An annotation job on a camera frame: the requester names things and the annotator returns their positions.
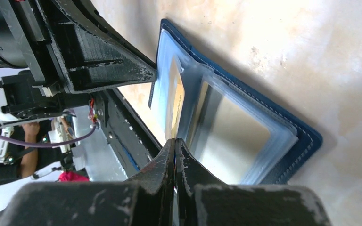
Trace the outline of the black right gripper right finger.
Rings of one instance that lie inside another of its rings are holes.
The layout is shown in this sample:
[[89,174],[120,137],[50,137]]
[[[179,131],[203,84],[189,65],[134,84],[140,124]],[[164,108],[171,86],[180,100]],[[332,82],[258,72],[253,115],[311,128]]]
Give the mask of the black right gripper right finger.
[[179,222],[182,226],[329,226],[319,197],[288,185],[228,185],[175,140]]

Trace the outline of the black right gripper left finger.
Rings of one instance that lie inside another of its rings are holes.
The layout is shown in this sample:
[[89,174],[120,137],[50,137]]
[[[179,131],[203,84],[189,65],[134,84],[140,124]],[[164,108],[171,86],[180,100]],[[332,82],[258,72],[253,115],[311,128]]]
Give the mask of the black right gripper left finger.
[[15,194],[0,226],[170,226],[175,140],[123,182],[30,183]]

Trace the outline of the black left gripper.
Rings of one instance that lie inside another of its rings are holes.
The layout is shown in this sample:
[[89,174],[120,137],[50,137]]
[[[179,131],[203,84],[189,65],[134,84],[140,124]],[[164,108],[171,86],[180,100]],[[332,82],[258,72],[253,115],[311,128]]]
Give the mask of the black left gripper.
[[89,0],[0,0],[0,119],[60,115],[89,93],[157,80]]

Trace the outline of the blue leather card holder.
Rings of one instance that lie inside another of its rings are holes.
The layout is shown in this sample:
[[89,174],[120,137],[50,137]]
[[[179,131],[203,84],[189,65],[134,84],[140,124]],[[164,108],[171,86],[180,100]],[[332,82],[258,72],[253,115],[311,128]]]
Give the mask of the blue leather card holder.
[[284,184],[321,147],[314,128],[200,53],[160,22],[148,106],[165,137],[228,184]]

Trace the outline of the yellow card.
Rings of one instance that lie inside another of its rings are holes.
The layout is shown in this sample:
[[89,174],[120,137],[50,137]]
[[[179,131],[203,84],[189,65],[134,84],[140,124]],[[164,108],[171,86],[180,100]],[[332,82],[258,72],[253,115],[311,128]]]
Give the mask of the yellow card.
[[165,138],[176,138],[182,106],[184,102],[185,90],[178,68],[178,59],[172,58],[169,69],[169,89],[167,96],[166,118],[165,118]]

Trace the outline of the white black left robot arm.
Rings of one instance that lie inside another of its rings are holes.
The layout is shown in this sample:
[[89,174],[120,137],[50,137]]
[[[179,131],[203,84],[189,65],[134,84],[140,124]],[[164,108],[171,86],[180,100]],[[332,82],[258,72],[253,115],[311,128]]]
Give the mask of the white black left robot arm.
[[52,118],[93,93],[157,80],[156,64],[89,0],[0,0],[0,126]]

